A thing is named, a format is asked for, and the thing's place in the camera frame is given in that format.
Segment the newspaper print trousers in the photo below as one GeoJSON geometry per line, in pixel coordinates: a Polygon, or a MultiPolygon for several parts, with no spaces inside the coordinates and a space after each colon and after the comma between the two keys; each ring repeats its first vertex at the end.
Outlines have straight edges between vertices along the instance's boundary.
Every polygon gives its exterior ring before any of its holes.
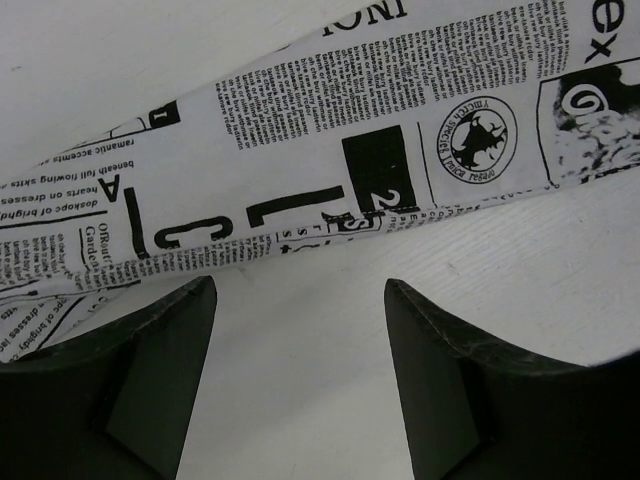
{"type": "Polygon", "coordinates": [[[383,1],[1,187],[1,358],[188,275],[639,163],[635,1],[383,1]]]}

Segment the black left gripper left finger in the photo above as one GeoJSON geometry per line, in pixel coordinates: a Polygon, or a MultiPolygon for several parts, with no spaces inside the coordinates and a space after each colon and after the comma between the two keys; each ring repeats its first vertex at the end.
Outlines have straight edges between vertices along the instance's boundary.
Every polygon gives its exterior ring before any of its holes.
{"type": "Polygon", "coordinates": [[[214,325],[196,278],[154,303],[1,367],[5,479],[173,479],[214,325]]]}

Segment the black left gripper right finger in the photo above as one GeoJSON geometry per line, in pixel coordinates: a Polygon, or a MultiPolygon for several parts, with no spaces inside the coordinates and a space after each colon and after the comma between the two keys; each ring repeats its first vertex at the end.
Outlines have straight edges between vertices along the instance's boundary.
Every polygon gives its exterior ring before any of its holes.
{"type": "Polygon", "coordinates": [[[639,356],[580,366],[441,309],[399,279],[385,318],[417,479],[635,479],[639,356]]]}

